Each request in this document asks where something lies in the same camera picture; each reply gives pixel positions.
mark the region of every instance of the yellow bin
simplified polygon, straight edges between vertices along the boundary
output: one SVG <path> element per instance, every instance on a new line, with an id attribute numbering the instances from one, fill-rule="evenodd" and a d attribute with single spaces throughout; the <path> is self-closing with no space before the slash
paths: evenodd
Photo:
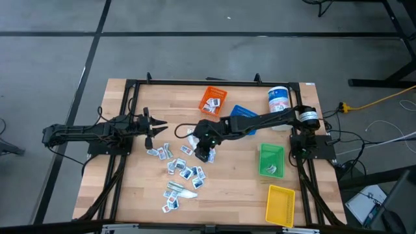
<path id="1" fill-rule="evenodd" d="M 266 221 L 293 228 L 294 190 L 270 185 L 268 188 Z"/>

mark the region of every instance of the green bin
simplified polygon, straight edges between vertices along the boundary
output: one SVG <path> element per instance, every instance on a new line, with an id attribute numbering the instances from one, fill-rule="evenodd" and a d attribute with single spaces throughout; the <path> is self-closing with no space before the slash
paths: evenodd
<path id="1" fill-rule="evenodd" d="M 267 168 L 272 165 L 276 167 L 276 171 L 273 174 L 267 171 Z M 285 176 L 285 148 L 272 144 L 261 144 L 259 174 L 260 176 L 283 179 Z"/>

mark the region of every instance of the plastic tub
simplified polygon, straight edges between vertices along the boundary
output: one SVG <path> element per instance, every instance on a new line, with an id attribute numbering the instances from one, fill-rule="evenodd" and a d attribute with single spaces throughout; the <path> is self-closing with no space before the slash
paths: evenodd
<path id="1" fill-rule="evenodd" d="M 276 171 L 274 173 L 267 171 L 267 168 L 272 165 L 276 167 Z M 285 176 L 285 148 L 272 144 L 261 144 L 259 174 L 260 176 L 283 179 Z"/>
<path id="2" fill-rule="evenodd" d="M 226 100 L 226 97 L 227 97 L 227 91 L 221 90 L 219 88 L 215 88 L 215 87 L 212 87 L 212 86 L 208 86 L 207 90 L 205 91 L 205 94 L 202 97 L 200 106 L 198 108 L 201 112 L 219 117 L 222 105 L 224 104 L 224 102 Z M 210 98 L 219 98 L 220 99 L 220 106 L 215 109 L 215 113 L 203 110 L 203 106 L 207 103 L 207 100 L 210 99 Z"/>
<path id="3" fill-rule="evenodd" d="M 254 116 L 257 116 L 257 115 L 258 114 L 254 113 L 254 112 L 252 112 L 248 109 L 245 109 L 244 107 L 242 107 L 240 105 L 235 105 L 233 110 L 231 111 L 231 114 L 230 114 L 230 116 L 245 116 L 245 117 L 254 117 Z M 256 131 L 257 130 L 250 131 L 248 133 L 248 135 L 254 135 Z"/>
<path id="4" fill-rule="evenodd" d="M 268 188 L 266 222 L 293 228 L 294 190 L 270 185 Z"/>

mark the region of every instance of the black stripe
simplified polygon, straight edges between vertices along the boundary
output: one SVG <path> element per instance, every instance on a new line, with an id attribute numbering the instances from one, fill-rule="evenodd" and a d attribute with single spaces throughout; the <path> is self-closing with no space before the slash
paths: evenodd
<path id="1" fill-rule="evenodd" d="M 103 32 L 100 36 L 247 36 L 317 38 L 398 38 L 397 32 Z"/>
<path id="2" fill-rule="evenodd" d="M 289 38 L 397 38 L 397 32 L 59 32 L 59 31 L 0 31 L 0 36 L 48 37 L 141 37 L 141 36 L 241 36 Z"/>
<path id="3" fill-rule="evenodd" d="M 103 26 L 104 26 L 104 23 L 105 23 L 105 20 L 107 18 L 107 14 L 110 8 L 110 4 L 111 4 L 111 0 L 106 0 L 103 13 L 101 15 L 101 18 L 99 19 L 99 24 L 98 24 L 96 33 L 100 33 L 103 29 Z M 81 98 L 84 93 L 86 81 L 88 80 L 88 75 L 90 74 L 92 61 L 94 60 L 94 56 L 97 51 L 98 42 L 99 42 L 99 36 L 96 35 L 94 39 L 92 40 L 90 52 L 88 53 L 88 56 L 86 58 L 84 72 L 81 76 L 81 80 L 79 81 L 77 91 L 75 92 L 75 95 L 73 97 L 70 112 L 68 113 L 68 116 L 66 118 L 65 125 L 73 125 L 73 123 L 75 122 L 75 117 L 77 116 L 78 107 L 79 107 Z M 57 150 L 58 153 L 61 153 L 61 154 L 65 153 L 66 146 L 67 144 L 60 145 Z M 54 155 L 52 169 L 47 179 L 46 186 L 45 186 L 45 189 L 42 194 L 42 198 L 39 203 L 39 208 L 34 218 L 34 224 L 41 224 L 44 222 L 44 218 L 47 212 L 47 207 L 49 205 L 49 202 L 51 201 L 53 189 L 55 187 L 55 183 L 57 182 L 57 178 L 59 175 L 59 170 L 60 170 L 61 165 L 62 165 L 62 157 Z"/>
<path id="4" fill-rule="evenodd" d="M 68 37 L 68 36 L 95 36 L 95 32 L 31 32 L 31 31 L 3 31 L 0 32 L 0 36 L 58 36 L 58 37 Z"/>

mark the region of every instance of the white cable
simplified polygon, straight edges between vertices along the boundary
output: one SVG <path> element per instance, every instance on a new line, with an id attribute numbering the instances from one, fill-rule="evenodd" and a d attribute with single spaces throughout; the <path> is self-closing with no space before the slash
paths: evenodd
<path id="1" fill-rule="evenodd" d="M 365 131 L 367 131 L 367 130 L 369 129 L 369 127 L 370 127 L 372 124 L 376 123 L 376 122 L 383 122 L 383 123 L 386 123 L 386 124 L 390 124 L 390 125 L 392 125 L 393 127 L 397 128 L 397 130 L 398 130 L 398 131 L 400 131 L 400 134 L 404 137 L 404 134 L 403 134 L 402 130 L 400 130 L 400 129 L 396 126 L 396 125 L 394 125 L 394 124 L 392 124 L 392 123 L 390 123 L 390 122 L 384 121 L 384 120 L 376 120 L 376 121 L 374 121 L 374 122 L 370 123 L 370 125 L 369 125 L 366 129 L 365 129 Z M 404 143 L 406 143 L 406 146 L 408 147 L 408 149 L 409 149 L 410 151 L 412 151 L 412 152 L 416 153 L 416 151 L 414 151 L 414 150 L 412 150 L 412 149 L 410 148 L 410 146 L 409 146 L 409 144 L 408 144 L 408 141 L 407 141 L 407 140 L 405 140 L 405 141 L 404 141 Z"/>
<path id="2" fill-rule="evenodd" d="M 402 104 L 402 101 L 403 102 L 408 102 L 408 103 L 411 103 L 411 104 L 413 104 L 415 107 L 416 107 L 416 103 L 414 103 L 414 102 L 412 102 L 412 101 L 409 101 L 409 100 L 400 100 L 398 103 L 405 109 L 405 110 L 408 110 L 408 111 L 416 111 L 416 109 L 409 109 L 409 108 L 407 108 L 407 107 L 405 107 L 403 104 Z"/>
<path id="3" fill-rule="evenodd" d="M 415 134 L 416 134 L 416 131 L 415 132 L 412 132 L 412 133 L 410 133 L 410 134 L 408 134 L 406 136 L 402 136 L 402 137 L 399 137 L 399 138 L 396 138 L 396 139 L 388 140 L 388 141 L 382 142 L 380 144 L 375 144 L 375 145 L 367 146 L 366 148 L 372 148 L 372 147 L 376 147 L 376 146 L 381 146 L 381 145 L 384 145 L 384 144 L 388 144 L 390 142 L 394 142 L 396 140 L 402 140 L 402 139 L 408 138 L 408 137 L 413 136 Z M 350 153 L 350 152 L 354 152 L 354 151 L 357 151 L 357 150 L 361 150 L 361 148 L 351 149 L 351 150 L 348 150 L 348 151 L 342 152 L 342 153 L 336 153 L 336 156 L 343 155 L 343 154 Z"/>

